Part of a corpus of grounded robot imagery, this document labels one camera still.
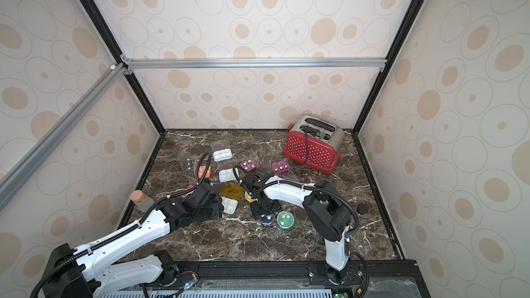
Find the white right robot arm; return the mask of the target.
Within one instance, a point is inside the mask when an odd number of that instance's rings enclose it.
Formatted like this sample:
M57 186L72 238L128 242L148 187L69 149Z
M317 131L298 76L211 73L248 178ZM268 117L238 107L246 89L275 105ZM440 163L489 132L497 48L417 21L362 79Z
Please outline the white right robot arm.
M326 277L332 284L342 284L348 274L351 254L349 238L360 228L357 212L334 186L325 179L316 183L300 183L270 173L255 175L240 165L231 172L252 200L255 219L275 215L280 219L281 202L304 209L326 248Z

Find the small black cap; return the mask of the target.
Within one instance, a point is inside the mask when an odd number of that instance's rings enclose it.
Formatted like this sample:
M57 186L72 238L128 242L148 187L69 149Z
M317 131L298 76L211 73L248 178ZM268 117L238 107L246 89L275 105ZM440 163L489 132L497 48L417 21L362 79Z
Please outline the small black cap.
M358 204L356 212L358 215L366 215L369 212L369 207L366 204Z

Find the orange pillbox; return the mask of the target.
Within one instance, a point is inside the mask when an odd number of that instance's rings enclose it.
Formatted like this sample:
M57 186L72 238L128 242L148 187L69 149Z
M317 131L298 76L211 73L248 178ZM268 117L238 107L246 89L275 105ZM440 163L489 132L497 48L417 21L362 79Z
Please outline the orange pillbox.
M211 166L200 166L197 171L197 178L210 178L211 177Z

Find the aluminium frame side bar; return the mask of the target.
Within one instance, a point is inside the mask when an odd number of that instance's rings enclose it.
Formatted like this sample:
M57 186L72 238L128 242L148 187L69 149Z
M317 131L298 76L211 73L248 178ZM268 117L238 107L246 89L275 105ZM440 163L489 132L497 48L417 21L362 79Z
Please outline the aluminium frame side bar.
M20 188L31 178L50 154L68 136L99 98L123 75L125 66L118 63L36 143L36 145L14 166L1 182L1 208L5 208Z

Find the white pillbox with amber lid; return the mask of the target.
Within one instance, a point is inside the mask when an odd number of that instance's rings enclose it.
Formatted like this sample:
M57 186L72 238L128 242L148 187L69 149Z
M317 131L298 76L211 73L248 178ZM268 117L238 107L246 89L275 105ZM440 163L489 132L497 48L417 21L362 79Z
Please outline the white pillbox with amber lid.
M225 183L220 190L224 213L233 215L239 202L244 198L245 190L234 183Z

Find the purple pillbox right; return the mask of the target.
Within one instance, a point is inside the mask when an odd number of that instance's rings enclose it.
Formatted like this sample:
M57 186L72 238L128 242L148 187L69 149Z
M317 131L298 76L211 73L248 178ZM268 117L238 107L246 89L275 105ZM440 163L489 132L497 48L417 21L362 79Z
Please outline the purple pillbox right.
M291 167L288 163L288 158L284 158L271 164L271 171L274 175L285 175L290 170Z

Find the yellow round pillbox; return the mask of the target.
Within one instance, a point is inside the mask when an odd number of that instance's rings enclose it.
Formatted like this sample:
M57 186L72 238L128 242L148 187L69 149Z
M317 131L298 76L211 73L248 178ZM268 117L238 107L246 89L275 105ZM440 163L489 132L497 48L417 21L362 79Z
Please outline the yellow round pillbox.
M256 199L253 199L250 194L248 193L245 193L245 199L249 202L249 203L253 203L256 201Z

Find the white pillbox clear lid rear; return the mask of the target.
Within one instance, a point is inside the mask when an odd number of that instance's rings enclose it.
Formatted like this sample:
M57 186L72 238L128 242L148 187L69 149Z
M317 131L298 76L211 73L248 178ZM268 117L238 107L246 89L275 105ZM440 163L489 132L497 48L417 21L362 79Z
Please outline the white pillbox clear lid rear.
M213 159L216 162L228 160L233 157L233 153L228 140L219 140L211 144Z

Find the purple pillbox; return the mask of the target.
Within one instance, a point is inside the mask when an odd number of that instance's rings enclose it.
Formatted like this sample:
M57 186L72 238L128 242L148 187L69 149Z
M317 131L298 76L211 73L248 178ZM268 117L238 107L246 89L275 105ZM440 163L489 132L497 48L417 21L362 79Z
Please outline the purple pillbox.
M284 158L271 164L271 171L274 175L285 175L290 170L291 167L288 163L288 158Z
M240 165L245 171L252 172L259 166L259 157L256 155L244 157L244 159L240 162Z

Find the green round pillbox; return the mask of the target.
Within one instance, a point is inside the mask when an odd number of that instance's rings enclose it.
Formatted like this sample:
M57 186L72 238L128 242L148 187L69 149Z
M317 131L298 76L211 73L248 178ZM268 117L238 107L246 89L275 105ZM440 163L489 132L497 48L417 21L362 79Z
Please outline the green round pillbox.
M277 220L277 225L281 229L285 229L285 230L292 228L295 224L294 215L288 211L279 212L277 214L276 220Z

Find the red and silver toaster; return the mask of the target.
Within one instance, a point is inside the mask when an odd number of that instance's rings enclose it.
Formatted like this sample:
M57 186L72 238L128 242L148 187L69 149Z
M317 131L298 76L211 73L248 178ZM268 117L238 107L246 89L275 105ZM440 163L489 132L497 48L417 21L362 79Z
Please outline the red and silver toaster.
M331 174L340 158L345 132L317 117L302 115L288 127L283 154L309 168Z

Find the clear small pillbox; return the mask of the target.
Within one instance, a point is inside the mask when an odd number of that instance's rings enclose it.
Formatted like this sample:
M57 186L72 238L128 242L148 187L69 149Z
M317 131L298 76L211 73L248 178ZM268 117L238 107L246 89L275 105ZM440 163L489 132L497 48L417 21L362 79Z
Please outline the clear small pillbox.
M179 165L181 166L182 172L187 175L194 175L195 165L193 157L190 153L182 152L179 153Z

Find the dark blue round pillbox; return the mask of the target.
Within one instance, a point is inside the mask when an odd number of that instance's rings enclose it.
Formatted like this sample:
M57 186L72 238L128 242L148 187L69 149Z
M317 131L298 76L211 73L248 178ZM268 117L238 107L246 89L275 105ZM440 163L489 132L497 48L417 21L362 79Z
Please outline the dark blue round pillbox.
M264 226L270 226L275 222L275 215L261 215L259 221Z

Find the white pillbox clear lid front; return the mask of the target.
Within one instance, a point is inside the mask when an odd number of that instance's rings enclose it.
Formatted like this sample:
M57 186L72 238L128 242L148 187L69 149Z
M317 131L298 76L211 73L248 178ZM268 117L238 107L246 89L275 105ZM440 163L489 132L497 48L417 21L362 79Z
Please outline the white pillbox clear lid front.
M237 165L237 158L235 156L228 159L218 161L219 181L221 183L235 181L233 168Z

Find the purple pillbox left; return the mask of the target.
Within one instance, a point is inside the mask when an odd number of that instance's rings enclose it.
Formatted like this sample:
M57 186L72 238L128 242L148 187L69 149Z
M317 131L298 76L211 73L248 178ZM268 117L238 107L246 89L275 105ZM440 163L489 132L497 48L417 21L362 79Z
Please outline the purple pillbox left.
M240 162L240 165L245 171L252 172L259 166L259 157L256 155L244 157L244 159Z

